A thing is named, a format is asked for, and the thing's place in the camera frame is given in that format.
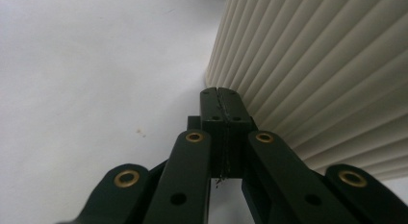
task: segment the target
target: white floor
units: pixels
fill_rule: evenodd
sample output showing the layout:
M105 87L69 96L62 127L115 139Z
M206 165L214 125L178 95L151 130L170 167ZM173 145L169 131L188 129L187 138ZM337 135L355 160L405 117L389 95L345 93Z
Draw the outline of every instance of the white floor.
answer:
M0 223L71 220L110 169L167 159L224 2L0 0ZM209 223L251 222L239 182L213 189Z

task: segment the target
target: pleated filter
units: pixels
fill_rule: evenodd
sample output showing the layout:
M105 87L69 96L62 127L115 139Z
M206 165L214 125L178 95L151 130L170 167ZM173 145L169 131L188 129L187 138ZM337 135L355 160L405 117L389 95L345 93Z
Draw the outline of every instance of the pleated filter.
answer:
M227 0L206 72L317 172L408 175L408 0Z

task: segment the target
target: white surface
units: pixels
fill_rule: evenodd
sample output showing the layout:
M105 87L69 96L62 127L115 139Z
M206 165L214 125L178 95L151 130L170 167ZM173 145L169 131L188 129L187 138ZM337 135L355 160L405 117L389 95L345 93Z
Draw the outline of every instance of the white surface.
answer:
M165 160L225 0L0 0L0 223L71 220L110 169ZM251 223L240 184L210 223Z

